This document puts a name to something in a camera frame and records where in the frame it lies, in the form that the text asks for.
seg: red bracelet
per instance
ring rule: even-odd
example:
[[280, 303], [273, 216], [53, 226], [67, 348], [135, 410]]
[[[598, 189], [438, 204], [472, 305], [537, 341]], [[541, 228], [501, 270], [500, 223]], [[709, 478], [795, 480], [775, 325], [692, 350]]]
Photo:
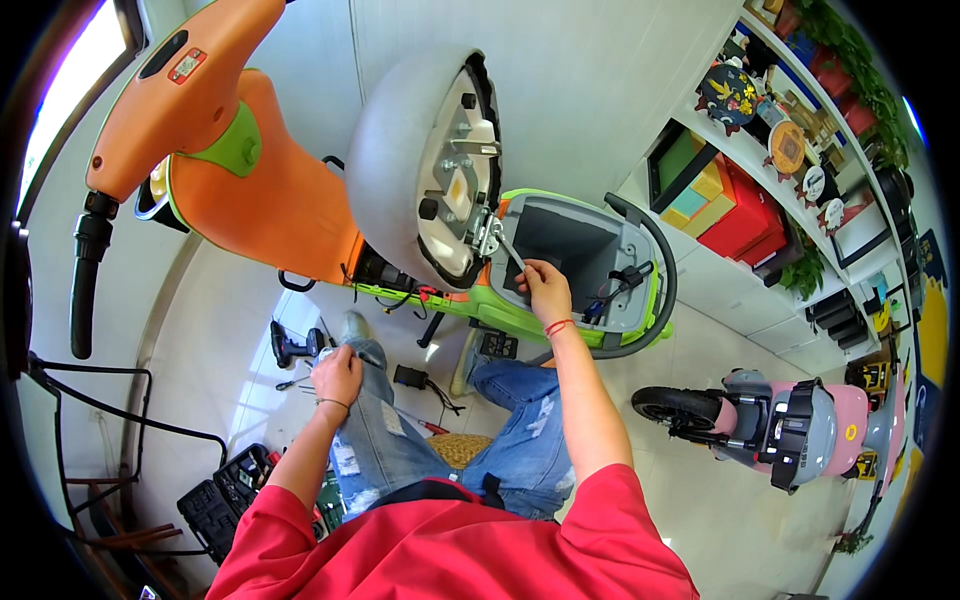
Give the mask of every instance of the red bracelet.
[[546, 339], [549, 340], [549, 339], [553, 336], [553, 334], [555, 334], [555, 333], [557, 333], [558, 331], [560, 331], [561, 329], [563, 329], [563, 328], [564, 328], [564, 324], [567, 324], [567, 323], [572, 323], [572, 324], [576, 325], [576, 323], [573, 322], [573, 319], [563, 319], [562, 321], [557, 321], [556, 323], [553, 323], [553, 324], [548, 325], [547, 327], [544, 327], [544, 328], [543, 328], [543, 335], [545, 335], [545, 336], [546, 336]]

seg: cordless drill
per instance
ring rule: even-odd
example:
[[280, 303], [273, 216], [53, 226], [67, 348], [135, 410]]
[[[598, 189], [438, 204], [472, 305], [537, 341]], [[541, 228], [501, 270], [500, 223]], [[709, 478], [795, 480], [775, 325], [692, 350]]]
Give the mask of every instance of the cordless drill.
[[317, 327], [307, 331], [306, 345], [298, 346], [287, 337], [287, 330], [283, 325], [276, 321], [270, 321], [270, 341], [274, 347], [276, 365], [281, 369], [292, 365], [294, 358], [298, 356], [316, 357], [320, 354], [320, 348], [324, 347], [324, 335]]

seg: hand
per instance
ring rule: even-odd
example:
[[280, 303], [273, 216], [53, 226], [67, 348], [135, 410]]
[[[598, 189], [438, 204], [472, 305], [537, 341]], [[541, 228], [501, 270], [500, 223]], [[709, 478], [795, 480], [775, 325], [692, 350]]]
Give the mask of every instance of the hand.
[[360, 382], [363, 380], [363, 360], [353, 353], [353, 348], [344, 344], [333, 350], [324, 360], [318, 361], [317, 366], [310, 372], [310, 381], [317, 393], [317, 398], [329, 398], [343, 402], [346, 406], [353, 404], [360, 392]]
[[545, 260], [527, 258], [523, 273], [514, 277], [520, 283], [520, 291], [530, 292], [534, 314], [544, 327], [570, 318], [573, 312], [570, 300], [570, 285], [556, 267]]

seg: woven stool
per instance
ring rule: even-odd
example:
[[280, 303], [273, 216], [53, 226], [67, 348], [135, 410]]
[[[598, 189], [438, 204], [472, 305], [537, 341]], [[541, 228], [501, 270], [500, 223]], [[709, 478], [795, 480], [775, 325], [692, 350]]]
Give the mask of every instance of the woven stool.
[[466, 468], [481, 450], [493, 442], [493, 439], [470, 433], [445, 433], [430, 436], [426, 442], [452, 468]]

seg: sneaker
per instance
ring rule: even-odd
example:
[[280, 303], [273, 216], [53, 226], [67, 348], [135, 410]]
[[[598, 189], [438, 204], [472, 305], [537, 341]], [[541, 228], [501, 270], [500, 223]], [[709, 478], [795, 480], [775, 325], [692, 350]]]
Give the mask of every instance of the sneaker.
[[479, 329], [470, 329], [467, 334], [467, 340], [464, 342], [464, 349], [460, 352], [460, 361], [453, 372], [453, 378], [450, 380], [450, 395], [464, 396], [473, 392], [473, 387], [469, 385], [470, 375], [473, 370], [480, 365], [486, 365], [490, 359], [480, 353], [480, 347], [483, 344], [483, 333]]
[[363, 315], [355, 310], [349, 310], [344, 313], [344, 324], [340, 329], [340, 338], [337, 340], [337, 343], [343, 344], [347, 340], [356, 338], [370, 340], [370, 326], [367, 324], [367, 320], [364, 319]]

